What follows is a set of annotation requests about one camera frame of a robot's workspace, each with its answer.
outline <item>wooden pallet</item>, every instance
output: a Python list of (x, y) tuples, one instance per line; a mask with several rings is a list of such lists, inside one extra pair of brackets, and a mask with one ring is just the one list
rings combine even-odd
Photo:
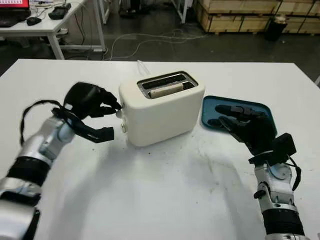
[(288, 2), (279, 3), (277, 14), (318, 16), (320, 15), (320, 2)]
[(276, 0), (200, 0), (209, 14), (271, 14), (279, 4)]
[(320, 1), (313, 0), (199, 0), (208, 14), (320, 15)]
[[(197, 3), (195, 6), (197, 20), (207, 33), (259, 33), (264, 32), (271, 15), (223, 15), (209, 14)], [(290, 16), (283, 33), (320, 34), (320, 18)]]

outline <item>computer mouse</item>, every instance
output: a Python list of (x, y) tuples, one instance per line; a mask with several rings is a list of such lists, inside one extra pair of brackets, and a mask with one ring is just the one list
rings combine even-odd
[(33, 25), (36, 25), (36, 24), (38, 24), (40, 22), (41, 22), (41, 18), (38, 18), (38, 17), (35, 17), (35, 16), (31, 16), (31, 17), (28, 17), (26, 19), (26, 24), (28, 26), (33, 26)]

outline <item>table surface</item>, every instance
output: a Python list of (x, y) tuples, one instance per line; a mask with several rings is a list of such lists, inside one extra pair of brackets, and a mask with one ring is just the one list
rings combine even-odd
[[(293, 63), (145, 62), (151, 75), (187, 71), (205, 83), (205, 95), (270, 107), (279, 134), (291, 133), (293, 159), (302, 168), (295, 202), (307, 236), (319, 232), (320, 92)], [(97, 84), (117, 97), (122, 81), (151, 77), (137, 62), (19, 59), (0, 78), (0, 176), (14, 162), (19, 124), (38, 99), (63, 102), (78, 82)], [(38, 106), (26, 118), (25, 136), (51, 115)], [(35, 239), (263, 240), (265, 230), (254, 166), (244, 144), (227, 133), (193, 131), (147, 147), (128, 143), (115, 115), (86, 119), (113, 126), (115, 140), (94, 144), (79, 136), (60, 153), (39, 203)]]
[[(25, 21), (19, 22), (12, 27), (0, 27), (0, 35), (5, 34), (5, 33), (30, 33), (30, 34), (39, 34), (39, 33), (51, 33), (51, 32), (56, 32), (57, 30), (60, 29), (61, 25), (66, 22), (70, 16), (72, 16), (75, 11), (81, 6), (81, 4), (84, 4), (86, 0), (66, 0), (67, 3), (71, 3), (71, 8), (69, 9), (68, 13), (64, 16), (63, 19), (61, 20), (52, 20), (49, 17), (49, 13), (51, 13), (54, 10), (54, 7), (51, 7), (50, 9), (47, 9), (45, 13), (43, 13), (39, 18), (43, 18), (44, 14), (45, 17), (44, 19), (39, 22), (36, 25), (33, 26), (28, 26)], [(35, 6), (30, 6), (31, 10), (31, 17), (35, 17), (37, 14), (41, 13), (44, 8), (38, 7), (38, 12), (36, 13), (35, 11)]]

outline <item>computer monitor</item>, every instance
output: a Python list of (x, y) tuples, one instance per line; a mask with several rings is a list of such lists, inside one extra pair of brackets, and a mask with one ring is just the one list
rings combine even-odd
[(29, 0), (0, 0), (0, 9), (29, 9)]

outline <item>toaster knob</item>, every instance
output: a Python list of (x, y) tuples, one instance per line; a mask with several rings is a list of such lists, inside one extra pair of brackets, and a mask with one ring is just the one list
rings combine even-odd
[(122, 129), (122, 132), (124, 132), (124, 133), (127, 132), (127, 127), (124, 123), (121, 123), (121, 129)]

